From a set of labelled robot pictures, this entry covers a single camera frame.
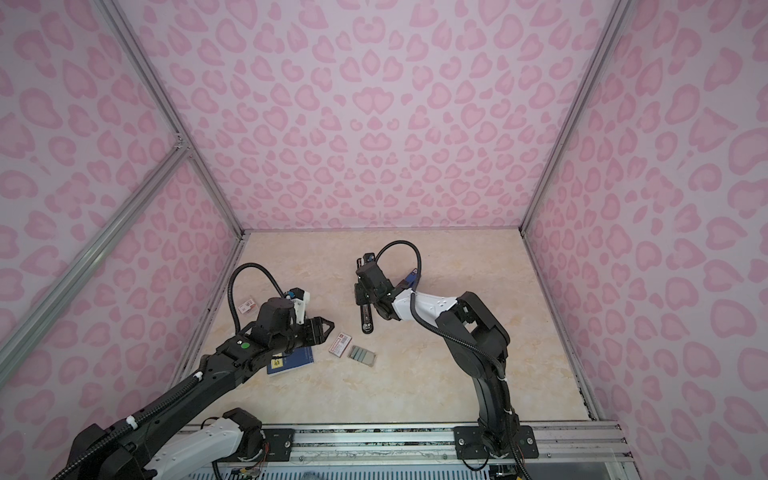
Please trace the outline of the blue stapler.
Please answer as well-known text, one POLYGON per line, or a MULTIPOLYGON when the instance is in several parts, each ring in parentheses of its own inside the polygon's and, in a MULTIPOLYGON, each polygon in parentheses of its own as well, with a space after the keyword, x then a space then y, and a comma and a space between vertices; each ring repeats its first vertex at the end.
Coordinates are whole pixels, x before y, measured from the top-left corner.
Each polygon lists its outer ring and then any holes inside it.
POLYGON ((417 282, 418 277, 419 277, 419 272, 416 269, 414 269, 405 277, 404 282, 408 288, 412 288, 414 284, 417 282))

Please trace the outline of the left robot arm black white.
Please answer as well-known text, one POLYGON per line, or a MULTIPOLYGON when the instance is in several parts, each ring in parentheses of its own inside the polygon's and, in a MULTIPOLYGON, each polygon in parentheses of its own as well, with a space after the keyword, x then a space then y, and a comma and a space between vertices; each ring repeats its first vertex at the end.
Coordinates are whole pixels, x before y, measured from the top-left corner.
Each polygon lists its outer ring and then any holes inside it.
POLYGON ((72 442, 56 479, 157 479, 153 457, 209 405, 296 348, 323 344, 335 324, 313 317, 304 324, 253 321, 201 358, 197 370, 156 400, 103 429, 95 424, 72 442))

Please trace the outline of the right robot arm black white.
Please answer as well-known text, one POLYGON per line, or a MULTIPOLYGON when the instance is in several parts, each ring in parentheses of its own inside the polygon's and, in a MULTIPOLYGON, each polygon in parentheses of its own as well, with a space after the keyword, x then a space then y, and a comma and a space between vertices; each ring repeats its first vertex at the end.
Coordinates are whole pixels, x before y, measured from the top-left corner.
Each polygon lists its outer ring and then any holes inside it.
POLYGON ((413 321, 445 341, 458 367, 472 378, 486 451, 509 457, 520 426, 506 377, 510 337, 490 309, 470 291, 458 297, 418 292, 417 269, 393 284, 372 253, 357 260, 356 276, 358 303, 373 306, 385 320, 413 321))

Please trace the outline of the blue notebook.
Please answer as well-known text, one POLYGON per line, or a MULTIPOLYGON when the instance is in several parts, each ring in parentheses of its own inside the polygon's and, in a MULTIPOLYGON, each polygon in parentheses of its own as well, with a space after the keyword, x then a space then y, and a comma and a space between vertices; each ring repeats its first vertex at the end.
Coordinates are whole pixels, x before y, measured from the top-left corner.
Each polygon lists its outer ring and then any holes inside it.
POLYGON ((287 353, 273 357, 267 366, 268 375, 286 373, 314 363, 314 355, 311 347, 295 349, 290 355, 287 353))

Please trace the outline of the small red white staple box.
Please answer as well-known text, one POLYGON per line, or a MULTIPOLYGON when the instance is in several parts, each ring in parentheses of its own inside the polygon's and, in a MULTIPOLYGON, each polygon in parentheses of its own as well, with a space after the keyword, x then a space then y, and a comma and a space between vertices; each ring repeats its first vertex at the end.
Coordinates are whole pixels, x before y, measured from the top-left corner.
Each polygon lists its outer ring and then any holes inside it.
POLYGON ((248 312, 251 312, 257 306, 258 306, 257 302, 253 298, 249 298, 246 301, 244 301, 242 304, 240 304, 237 307, 237 309, 240 314, 245 315, 248 312))

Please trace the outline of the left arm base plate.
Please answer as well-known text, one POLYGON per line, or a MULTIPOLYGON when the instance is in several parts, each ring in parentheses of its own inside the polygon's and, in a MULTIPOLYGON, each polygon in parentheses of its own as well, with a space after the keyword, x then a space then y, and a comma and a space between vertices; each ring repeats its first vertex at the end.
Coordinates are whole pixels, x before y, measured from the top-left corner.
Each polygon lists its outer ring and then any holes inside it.
POLYGON ((243 434, 235 456, 244 462, 287 462, 295 433, 291 428, 252 429, 243 434))

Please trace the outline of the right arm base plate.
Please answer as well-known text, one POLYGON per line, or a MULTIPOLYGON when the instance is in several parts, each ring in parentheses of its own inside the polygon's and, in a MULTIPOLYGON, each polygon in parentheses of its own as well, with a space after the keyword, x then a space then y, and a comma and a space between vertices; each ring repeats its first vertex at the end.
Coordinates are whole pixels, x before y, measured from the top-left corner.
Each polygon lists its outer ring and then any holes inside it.
POLYGON ((456 426, 452 429, 455 453, 460 460, 513 460, 513 451, 523 460, 540 456, 534 431, 521 425, 512 437, 501 438, 480 426, 456 426))

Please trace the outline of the aluminium front rail frame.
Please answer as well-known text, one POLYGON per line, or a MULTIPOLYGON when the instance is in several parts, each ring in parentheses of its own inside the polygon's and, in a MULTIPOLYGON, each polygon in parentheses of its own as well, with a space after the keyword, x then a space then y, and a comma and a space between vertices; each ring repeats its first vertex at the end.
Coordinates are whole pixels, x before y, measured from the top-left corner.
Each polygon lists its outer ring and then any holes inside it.
POLYGON ((150 461, 159 479, 636 479, 625 435, 609 421, 533 421, 537 459, 460 460, 468 423, 273 424, 296 431, 287 462, 244 462, 230 420, 191 424, 150 461))

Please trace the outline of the aluminium diagonal frame bar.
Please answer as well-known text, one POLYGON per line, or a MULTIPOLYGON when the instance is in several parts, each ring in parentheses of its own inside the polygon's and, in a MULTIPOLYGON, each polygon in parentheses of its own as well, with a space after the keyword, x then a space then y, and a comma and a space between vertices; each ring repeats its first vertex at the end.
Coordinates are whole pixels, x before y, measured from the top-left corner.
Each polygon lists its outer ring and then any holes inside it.
POLYGON ((6 385, 44 339, 73 298, 79 294, 107 256, 114 251, 138 217, 187 159, 189 143, 181 140, 152 170, 104 227, 69 263, 1 346, 1 384, 6 385))

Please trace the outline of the aluminium corner frame post right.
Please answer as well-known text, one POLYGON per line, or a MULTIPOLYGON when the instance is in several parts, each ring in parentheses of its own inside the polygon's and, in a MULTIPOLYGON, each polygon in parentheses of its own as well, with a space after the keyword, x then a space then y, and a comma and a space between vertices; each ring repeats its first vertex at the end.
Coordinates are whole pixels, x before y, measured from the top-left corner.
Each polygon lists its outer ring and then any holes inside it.
POLYGON ((519 228, 519 232, 523 238, 525 238, 531 230, 534 217, 543 201, 555 170, 563 158, 566 147, 573 134, 577 130, 578 124, 586 111, 590 98, 597 88, 600 78, 619 43, 627 22, 634 14, 636 4, 636 1, 619 0, 615 1, 612 5, 605 28, 598 37, 598 42, 592 57, 586 64, 584 75, 578 83, 578 88, 570 102, 569 109, 566 112, 564 121, 555 139, 554 146, 545 162, 542 175, 536 184, 531 203, 523 217, 519 228))

